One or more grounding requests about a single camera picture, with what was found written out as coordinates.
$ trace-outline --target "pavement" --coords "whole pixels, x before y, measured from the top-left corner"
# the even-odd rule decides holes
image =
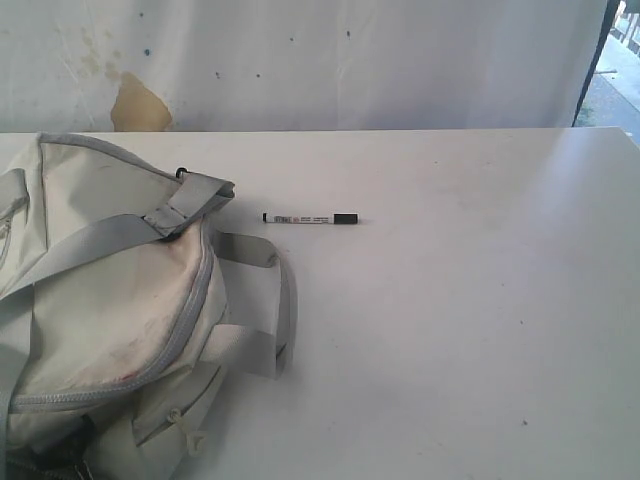
[[[609,36],[596,72],[576,127],[621,127],[640,144],[640,58]]]

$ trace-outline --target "table surface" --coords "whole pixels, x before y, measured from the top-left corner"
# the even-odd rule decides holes
[[[638,478],[640,153],[622,131],[95,136],[235,181],[221,226],[271,239],[296,277],[293,362],[229,377],[178,478]],[[0,135],[0,167],[30,137]]]

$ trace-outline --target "fabric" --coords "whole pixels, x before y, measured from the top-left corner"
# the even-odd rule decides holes
[[[0,3],[0,130],[569,126],[606,0]]]

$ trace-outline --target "zipper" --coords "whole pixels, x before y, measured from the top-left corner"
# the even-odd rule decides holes
[[[213,247],[208,241],[211,216],[205,217],[200,230],[202,260],[192,282],[191,291],[182,311],[174,323],[173,330],[162,351],[136,377],[121,383],[106,385],[93,390],[75,392],[17,395],[11,401],[11,413],[31,411],[51,412],[73,410],[94,406],[130,392],[150,383],[182,353],[193,332],[207,296],[213,270]]]
[[[4,236],[4,244],[0,251],[0,269],[9,254],[9,243],[11,242],[11,217],[4,219],[0,223],[0,237]]]
[[[177,425],[187,441],[187,453],[190,457],[197,457],[204,451],[204,444],[207,440],[207,432],[201,430],[190,430],[184,421],[179,408],[172,408],[167,415],[167,421]]]
[[[52,480],[78,480],[79,478],[82,479],[82,477],[78,477],[77,473],[71,473],[71,470],[69,469],[67,469],[66,471],[43,471],[27,460],[19,460],[14,457],[7,457],[7,463],[20,470],[27,470],[29,472],[37,473],[42,477],[51,478]]]

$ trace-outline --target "brown stain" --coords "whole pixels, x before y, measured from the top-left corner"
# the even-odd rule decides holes
[[[104,64],[104,76],[112,82],[116,82],[120,79],[120,72],[116,69],[116,64],[113,62],[107,62]]]
[[[120,90],[111,109],[116,132],[161,132],[171,123],[171,113],[158,96],[131,72],[120,76]]]

